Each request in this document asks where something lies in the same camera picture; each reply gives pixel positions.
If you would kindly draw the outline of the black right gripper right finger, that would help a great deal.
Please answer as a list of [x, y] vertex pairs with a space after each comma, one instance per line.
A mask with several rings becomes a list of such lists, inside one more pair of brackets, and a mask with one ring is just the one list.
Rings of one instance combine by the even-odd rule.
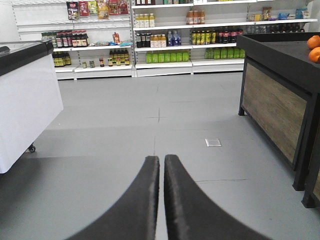
[[179, 157], [164, 159], [164, 206], [170, 240], [266, 240], [213, 202]]

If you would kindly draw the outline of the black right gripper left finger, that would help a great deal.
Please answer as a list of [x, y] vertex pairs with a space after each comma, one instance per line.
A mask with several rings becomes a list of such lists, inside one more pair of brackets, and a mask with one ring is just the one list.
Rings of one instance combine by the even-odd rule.
[[160, 161], [147, 156], [123, 195], [70, 240], [154, 240], [158, 218]]

